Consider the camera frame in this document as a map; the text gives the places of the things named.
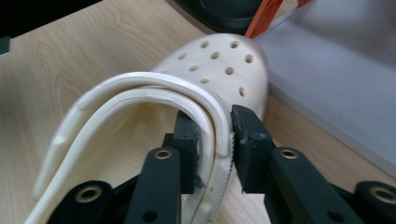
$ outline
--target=table surface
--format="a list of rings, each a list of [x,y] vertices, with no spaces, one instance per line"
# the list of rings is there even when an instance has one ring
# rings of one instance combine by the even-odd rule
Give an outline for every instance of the table surface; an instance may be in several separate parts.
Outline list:
[[[290,0],[282,6],[293,7]],[[105,0],[12,40],[0,58],[0,223],[23,223],[51,137],[70,106],[99,82],[149,71],[212,31],[171,1]],[[279,146],[300,149],[335,185],[396,180],[289,106],[269,96],[265,125]],[[262,195],[241,193],[234,173],[218,223],[264,223]]]

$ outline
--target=ventilation hole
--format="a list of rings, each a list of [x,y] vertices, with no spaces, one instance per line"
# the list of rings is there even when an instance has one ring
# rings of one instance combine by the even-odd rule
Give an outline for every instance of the ventilation hole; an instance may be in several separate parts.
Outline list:
[[[253,63],[253,55],[248,54],[248,55],[245,57],[245,62],[246,62],[246,63]]]
[[[199,68],[198,65],[193,65],[193,66],[191,66],[191,67],[189,68],[189,70],[190,70],[191,72],[193,72],[193,71],[196,71],[198,68]]]
[[[242,97],[245,97],[247,95],[247,91],[245,90],[245,88],[239,88],[239,95],[241,95]]]
[[[81,197],[83,197],[83,198],[91,198],[95,194],[96,194],[96,190],[88,189],[87,191],[82,193]]]
[[[232,67],[228,67],[225,69],[225,74],[227,75],[232,75],[233,74],[233,68]]]
[[[230,45],[230,47],[231,47],[232,49],[236,49],[236,48],[238,48],[238,46],[239,46],[238,41],[233,41],[233,42],[231,43],[231,45]]]
[[[201,79],[200,82],[201,82],[202,84],[209,83],[209,78],[203,78],[203,79]]]
[[[208,41],[205,41],[201,44],[201,49],[205,49],[209,45]]]
[[[210,58],[215,60],[220,56],[220,53],[218,53],[217,51],[213,52],[212,55],[210,55]]]
[[[182,53],[182,54],[180,54],[179,56],[178,56],[178,60],[183,60],[183,59],[185,59],[186,58],[186,56],[187,56],[187,53]]]

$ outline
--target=orange object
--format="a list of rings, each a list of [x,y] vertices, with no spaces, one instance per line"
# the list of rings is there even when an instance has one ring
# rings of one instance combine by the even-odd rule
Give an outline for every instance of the orange object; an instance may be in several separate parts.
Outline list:
[[[311,0],[297,0],[298,6],[303,7]],[[251,21],[246,37],[254,38],[268,29],[283,0],[263,0]]]

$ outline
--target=shoe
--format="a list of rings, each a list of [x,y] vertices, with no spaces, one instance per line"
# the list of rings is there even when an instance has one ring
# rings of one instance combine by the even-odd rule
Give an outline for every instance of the shoe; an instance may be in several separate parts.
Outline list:
[[[151,72],[112,77],[76,101],[49,146],[26,223],[46,223],[76,185],[113,188],[138,175],[148,151],[171,133],[183,111],[200,127],[202,188],[183,196],[182,223],[214,221],[233,162],[232,105],[262,118],[267,96],[264,53],[241,35],[218,34],[178,49]]]

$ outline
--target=screw hole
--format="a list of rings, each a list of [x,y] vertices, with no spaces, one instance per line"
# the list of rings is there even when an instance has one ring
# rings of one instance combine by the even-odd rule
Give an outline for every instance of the screw hole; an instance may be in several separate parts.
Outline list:
[[[147,223],[154,222],[158,218],[158,213],[156,211],[147,211],[143,214],[143,221]]]
[[[231,43],[231,45],[230,45],[230,47],[231,47],[232,49],[236,49],[236,48],[238,48],[238,46],[239,46],[238,41],[233,41],[233,42]]]
[[[344,222],[343,216],[341,216],[338,212],[333,210],[327,212],[327,217],[335,222]]]
[[[396,193],[389,189],[380,187],[371,187],[371,194],[383,203],[396,204]]]
[[[228,67],[225,69],[225,74],[227,75],[232,75],[233,74],[233,68],[232,67]]]
[[[247,95],[247,91],[245,90],[245,88],[239,88],[239,95],[241,95],[242,97],[245,97]]]
[[[203,79],[201,79],[200,82],[201,82],[202,84],[206,84],[206,83],[209,83],[209,81],[210,81],[209,78],[203,78]]]
[[[212,55],[210,55],[210,58],[213,60],[216,60],[220,56],[220,53],[217,51],[213,52]]]
[[[189,68],[189,70],[190,70],[191,72],[193,72],[193,71],[198,70],[198,68],[199,68],[198,65],[193,65],[193,66],[191,66],[191,67]]]
[[[76,195],[78,203],[90,203],[102,195],[102,189],[99,186],[92,185],[81,189]]]
[[[165,160],[172,156],[172,152],[170,152],[168,150],[160,150],[160,151],[156,152],[154,156],[155,156],[155,158],[157,158],[159,160]]]
[[[205,49],[209,45],[208,41],[205,41],[201,44],[201,49]]]
[[[294,159],[298,158],[297,153],[295,153],[294,151],[288,150],[288,149],[282,150],[280,152],[280,155],[282,155],[286,159],[291,159],[291,160],[294,160]]]
[[[246,62],[246,63],[253,63],[253,55],[248,54],[248,55],[245,57],[245,62]]]
[[[180,54],[179,56],[178,56],[178,60],[183,60],[183,59],[185,59],[187,57],[187,53],[182,53],[182,54]]]

